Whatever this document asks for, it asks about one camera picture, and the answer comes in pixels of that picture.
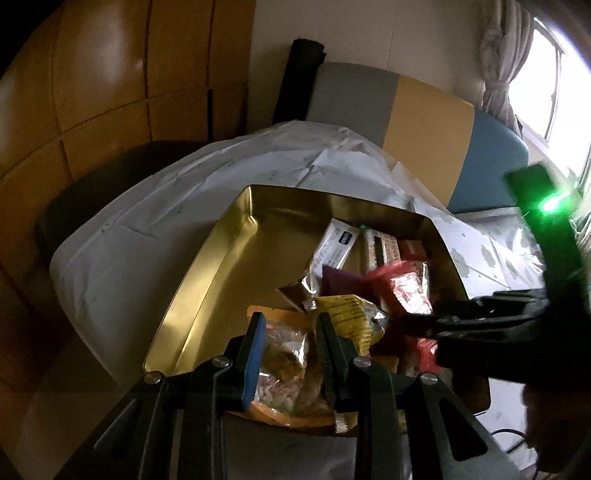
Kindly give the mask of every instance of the screw head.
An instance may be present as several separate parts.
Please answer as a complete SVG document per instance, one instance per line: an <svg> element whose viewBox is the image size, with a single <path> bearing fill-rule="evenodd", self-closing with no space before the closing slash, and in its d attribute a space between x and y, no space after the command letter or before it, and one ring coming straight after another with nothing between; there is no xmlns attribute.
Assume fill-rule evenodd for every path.
<svg viewBox="0 0 591 480"><path fill-rule="evenodd" d="M215 368L226 368L230 365L230 359L227 356L217 356L212 359L212 364Z"/></svg>
<svg viewBox="0 0 591 480"><path fill-rule="evenodd" d="M367 368L371 365L371 360L366 356L356 356L353 358L353 364L357 368Z"/></svg>
<svg viewBox="0 0 591 480"><path fill-rule="evenodd" d="M147 372L144 375L144 382L149 385L155 385L159 383L164 378L164 375L156 370L152 370L151 372Z"/></svg>
<svg viewBox="0 0 591 480"><path fill-rule="evenodd" d="M435 385L439 382L436 374L432 374L431 372L425 372L421 374L421 383L423 385Z"/></svg>

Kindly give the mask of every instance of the curtain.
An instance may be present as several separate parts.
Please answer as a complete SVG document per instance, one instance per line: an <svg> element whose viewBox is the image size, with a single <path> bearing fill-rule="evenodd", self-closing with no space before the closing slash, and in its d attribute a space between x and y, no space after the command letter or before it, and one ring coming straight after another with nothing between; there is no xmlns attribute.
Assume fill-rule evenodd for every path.
<svg viewBox="0 0 591 480"><path fill-rule="evenodd" d="M492 0L480 62L485 80L482 109L521 137L509 103L509 83L525 63L534 38L534 17L516 0Z"/></svg>

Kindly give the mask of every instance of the green led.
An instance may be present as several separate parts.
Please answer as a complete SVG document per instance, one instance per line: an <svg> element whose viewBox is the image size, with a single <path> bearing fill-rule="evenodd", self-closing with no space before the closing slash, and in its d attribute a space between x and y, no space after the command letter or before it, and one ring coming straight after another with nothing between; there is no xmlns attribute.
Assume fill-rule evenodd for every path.
<svg viewBox="0 0 591 480"><path fill-rule="evenodd" d="M557 196L549 198L542 205L542 210L547 213L555 212L558 209L558 207L560 206L560 201L565 199L567 196L569 196L568 193L563 193L561 195L557 195Z"/></svg>

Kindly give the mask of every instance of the gold metal tray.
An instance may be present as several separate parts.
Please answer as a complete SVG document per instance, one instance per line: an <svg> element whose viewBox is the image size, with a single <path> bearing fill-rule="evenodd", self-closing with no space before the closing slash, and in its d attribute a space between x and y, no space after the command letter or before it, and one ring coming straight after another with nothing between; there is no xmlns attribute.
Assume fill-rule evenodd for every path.
<svg viewBox="0 0 591 480"><path fill-rule="evenodd" d="M276 290L300 278L331 218L404 239L420 239L432 259L431 282L442 300L467 299L445 243L430 219L341 195L291 187L247 187L213 228L189 267L152 341L146 371L189 372L223 353L246 331L250 305L291 310ZM363 246L354 245L344 269L362 271ZM486 379L460 377L454 389L473 411L486 410Z"/></svg>

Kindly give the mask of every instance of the black cable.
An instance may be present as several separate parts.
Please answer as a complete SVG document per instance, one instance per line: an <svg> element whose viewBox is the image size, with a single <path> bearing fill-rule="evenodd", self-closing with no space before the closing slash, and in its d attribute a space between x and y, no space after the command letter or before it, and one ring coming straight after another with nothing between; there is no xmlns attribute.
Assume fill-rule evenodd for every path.
<svg viewBox="0 0 591 480"><path fill-rule="evenodd" d="M513 447L510 447L508 450L505 451L505 453L507 455L512 454L514 451L516 451L520 446L522 446L525 443L525 433L520 432L519 430L515 430L515 429L499 429L499 430L495 430L494 432L492 432L491 435L494 436L497 433L512 433L513 435L517 435L517 436L519 436L519 437L522 438L522 440L520 440L519 442L517 442L516 444L514 444Z"/></svg>
<svg viewBox="0 0 591 480"><path fill-rule="evenodd" d="M525 439L525 433L515 429L498 429L492 432L491 435L495 436L497 433L512 433L513 435L518 435L521 438Z"/></svg>
<svg viewBox="0 0 591 480"><path fill-rule="evenodd" d="M522 446L525 443L525 440L520 440L519 442L517 442L516 444L513 445L513 447L511 447L509 450L507 450L505 453L507 455L512 454L514 451L516 451L520 446Z"/></svg>

